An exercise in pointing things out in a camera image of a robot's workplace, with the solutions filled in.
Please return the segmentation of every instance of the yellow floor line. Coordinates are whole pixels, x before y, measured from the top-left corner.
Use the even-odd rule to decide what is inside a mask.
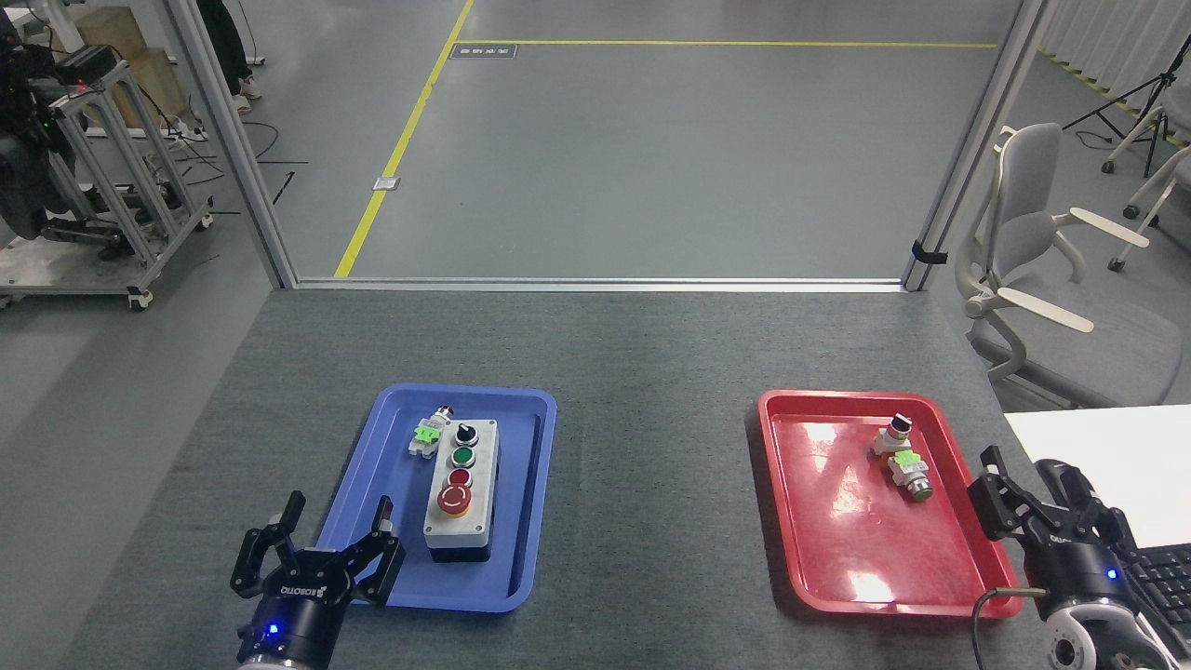
[[[913,49],[993,49],[996,44],[975,42],[730,42],[717,39],[463,39],[466,44],[547,44],[601,46],[900,46]]]
[[[1103,95],[1105,100],[1116,100],[1117,99],[1117,96],[1114,95],[1112,93],[1110,93],[1108,88],[1104,88],[1099,83],[1096,83],[1095,79],[1091,79],[1089,76],[1084,76],[1084,74],[1081,71],[1072,68],[1070,63],[1060,61],[1059,57],[1055,56],[1054,54],[1047,54],[1046,51],[1042,51],[1042,49],[1039,49],[1039,51],[1041,51],[1042,55],[1046,56],[1047,58],[1050,58],[1050,61],[1053,61],[1056,65],[1059,65],[1060,68],[1067,70],[1068,74],[1071,74],[1072,76],[1074,76],[1079,81],[1083,81],[1084,83],[1086,83],[1089,88],[1091,88],[1092,90],[1095,90],[1095,92],[1099,93],[1100,95]],[[1124,113],[1129,114],[1130,117],[1133,117],[1135,119],[1140,119],[1141,118],[1141,109],[1135,109],[1135,108],[1130,107],[1129,105],[1125,105],[1124,102],[1117,102],[1116,106],[1120,107],[1122,111],[1124,111]],[[1186,142],[1183,142],[1181,139],[1176,139],[1174,136],[1172,136],[1172,134],[1162,134],[1162,138],[1166,139],[1166,142],[1168,144],[1171,144],[1173,146],[1177,146],[1179,149],[1184,149],[1184,148],[1186,148],[1189,145]]]
[[[447,63],[447,58],[450,57],[450,50],[455,46],[455,40],[459,39],[459,31],[463,29],[463,21],[467,20],[468,12],[472,11],[472,4],[475,0],[467,0],[463,4],[463,8],[459,12],[459,18],[455,19],[455,27],[451,29],[450,36],[443,44],[442,51],[438,54],[438,61],[435,62],[435,69],[430,70],[430,76],[426,77],[425,86],[422,87],[422,95],[418,96],[418,101],[413,105],[413,111],[410,112],[410,119],[405,121],[405,130],[401,131],[401,137],[397,140],[397,146],[393,148],[393,154],[388,157],[388,163],[385,164],[385,173],[382,176],[393,176],[397,174],[397,165],[401,163],[401,156],[405,155],[406,146],[410,145],[410,138],[413,137],[413,130],[418,127],[418,120],[422,119],[422,111],[426,107],[426,100],[430,99],[430,93],[434,90],[435,83],[438,82],[438,75],[443,71],[443,65]],[[376,212],[380,211],[381,202],[385,201],[385,193],[388,190],[374,190],[372,198],[368,200],[368,206],[364,208],[363,215],[360,217],[360,224],[356,225],[356,231],[351,236],[351,242],[348,243],[348,249],[343,251],[343,257],[339,258],[339,267],[335,270],[335,276],[348,276],[351,274],[351,267],[356,264],[356,257],[360,255],[361,246],[364,245],[364,239],[368,238],[368,231],[372,230],[372,224],[376,219]]]

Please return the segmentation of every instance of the black knob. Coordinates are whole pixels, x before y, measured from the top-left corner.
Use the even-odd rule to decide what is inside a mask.
[[[893,420],[890,421],[890,428],[897,431],[898,433],[909,433],[910,427],[913,425],[908,417],[900,414],[894,414]]]
[[[455,443],[460,445],[474,445],[479,437],[475,433],[475,428],[468,426],[467,424],[460,424],[459,431],[455,432]]]

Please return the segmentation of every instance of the cardboard box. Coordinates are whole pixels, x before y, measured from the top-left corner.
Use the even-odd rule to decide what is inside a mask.
[[[111,44],[130,63],[144,55],[148,46],[129,7],[100,7],[75,19],[83,44]],[[62,49],[58,36],[54,48]]]
[[[141,57],[129,61],[129,65],[132,68],[132,79],[161,106],[163,112],[170,115],[170,120],[186,111],[186,94],[182,93],[182,87],[179,86],[177,77],[174,76],[174,67],[166,57],[164,49],[145,49]],[[124,117],[124,123],[129,127],[141,127],[141,120],[132,111],[132,104],[125,98],[124,92],[117,90],[113,98],[116,107]],[[161,127],[162,120],[156,107],[149,100],[144,102],[154,117],[154,125]]]

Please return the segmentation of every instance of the blue tray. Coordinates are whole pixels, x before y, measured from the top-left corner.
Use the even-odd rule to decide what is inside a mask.
[[[444,405],[455,411],[456,420],[494,419],[500,427],[492,558],[484,563],[435,563],[422,534],[435,462],[410,455],[407,447],[418,421]],[[534,586],[557,412],[549,394],[534,389],[434,384],[385,389],[364,424],[318,546],[342,550],[363,537],[376,502],[388,495],[406,551],[389,607],[516,609]]]

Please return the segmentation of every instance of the table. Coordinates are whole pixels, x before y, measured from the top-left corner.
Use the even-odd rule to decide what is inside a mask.
[[[1137,546],[1191,543],[1191,406],[1006,414],[1031,461],[1079,468],[1129,519]],[[1179,665],[1191,670],[1191,660]]]
[[[450,314],[459,327],[426,325]],[[398,382],[555,397],[537,575],[507,615],[354,607],[332,669],[973,665],[966,620],[792,597],[760,444],[771,389],[913,392],[940,405],[969,470],[997,444],[1029,475],[924,293],[307,289],[266,301],[62,666],[235,668],[255,608],[227,587],[244,531],[300,489],[294,539],[311,543]],[[1029,605],[981,627],[990,668],[1037,666],[1041,637]]]

